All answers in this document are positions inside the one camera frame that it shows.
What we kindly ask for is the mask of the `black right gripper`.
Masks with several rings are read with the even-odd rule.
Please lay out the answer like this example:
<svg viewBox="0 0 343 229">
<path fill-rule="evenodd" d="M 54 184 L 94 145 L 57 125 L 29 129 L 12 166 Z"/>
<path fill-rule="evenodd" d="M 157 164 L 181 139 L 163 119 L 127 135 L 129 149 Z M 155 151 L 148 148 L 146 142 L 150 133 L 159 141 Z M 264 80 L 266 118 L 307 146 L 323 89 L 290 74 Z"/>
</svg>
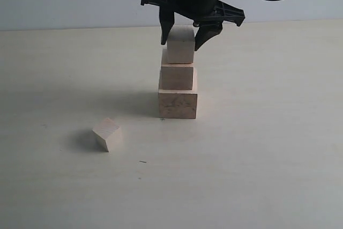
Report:
<svg viewBox="0 0 343 229">
<path fill-rule="evenodd" d="M 160 7 L 159 22 L 162 45 L 166 44 L 169 32 L 174 26 L 174 12 L 200 24 L 195 36 L 195 51 L 222 32 L 223 21 L 240 26 L 245 19 L 243 10 L 220 0 L 141 0 L 140 4 Z"/>
</svg>

